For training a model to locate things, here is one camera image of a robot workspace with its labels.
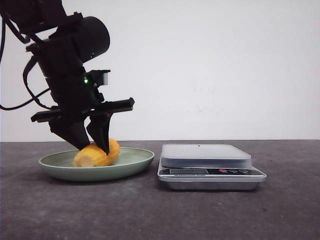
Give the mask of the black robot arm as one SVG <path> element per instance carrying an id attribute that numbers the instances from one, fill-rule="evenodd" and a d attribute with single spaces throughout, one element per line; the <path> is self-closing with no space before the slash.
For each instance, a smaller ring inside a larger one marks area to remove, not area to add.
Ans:
<path id="1" fill-rule="evenodd" d="M 22 77 L 39 65 L 55 102 L 31 120 L 47 122 L 52 133 L 79 150 L 93 140 L 109 153 L 111 116 L 132 110 L 135 101 L 105 101 L 98 88 L 108 83 L 109 71 L 84 68 L 110 47 L 104 23 L 79 12 L 67 15 L 60 0 L 3 0 L 0 15 L 32 53 Z"/>

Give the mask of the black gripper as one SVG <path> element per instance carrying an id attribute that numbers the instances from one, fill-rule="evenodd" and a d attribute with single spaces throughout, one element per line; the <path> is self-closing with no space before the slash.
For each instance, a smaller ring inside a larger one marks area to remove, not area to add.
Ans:
<path id="1" fill-rule="evenodd" d="M 135 100 L 130 97 L 125 100 L 105 101 L 103 94 L 98 90 L 100 86 L 86 79 L 87 72 L 84 67 L 66 68 L 64 73 L 62 67 L 54 69 L 52 66 L 47 68 L 41 66 L 40 69 L 57 106 L 36 113 L 31 117 L 31 121 L 49 121 L 52 133 L 79 150 L 90 144 L 88 132 L 95 144 L 108 155 L 110 152 L 109 127 L 112 116 L 109 113 L 131 111 Z M 83 119 L 71 119 L 87 116 L 90 116 L 90 123 L 86 127 L 87 132 Z"/>

